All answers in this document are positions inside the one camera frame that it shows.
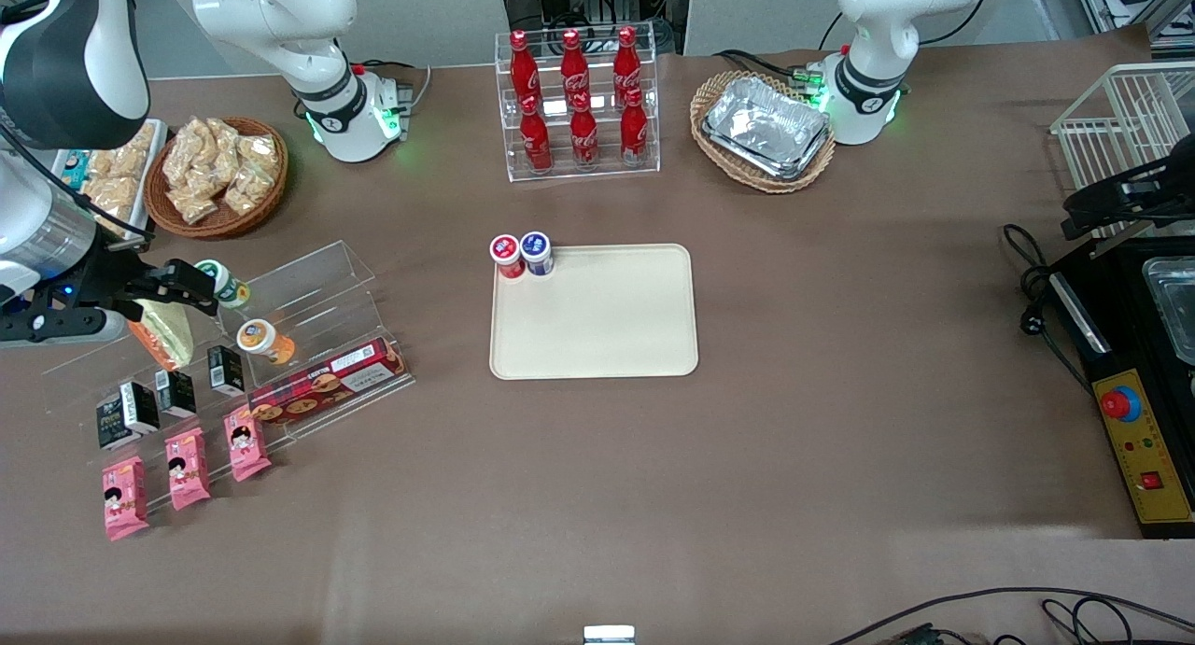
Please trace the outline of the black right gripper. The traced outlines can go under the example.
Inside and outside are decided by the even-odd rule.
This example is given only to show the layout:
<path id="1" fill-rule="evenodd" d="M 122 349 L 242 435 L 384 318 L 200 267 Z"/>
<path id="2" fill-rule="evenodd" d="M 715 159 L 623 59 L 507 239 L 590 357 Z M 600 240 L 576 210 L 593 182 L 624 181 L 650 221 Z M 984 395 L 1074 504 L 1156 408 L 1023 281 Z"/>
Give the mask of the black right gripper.
<path id="1" fill-rule="evenodd" d="M 57 301 L 65 308 L 98 308 L 120 315 L 141 312 L 140 301 L 217 308 L 212 295 L 213 276 L 183 259 L 168 259 L 153 268 L 135 248 L 111 248 L 105 238 L 88 250 L 76 266 L 57 280 Z"/>

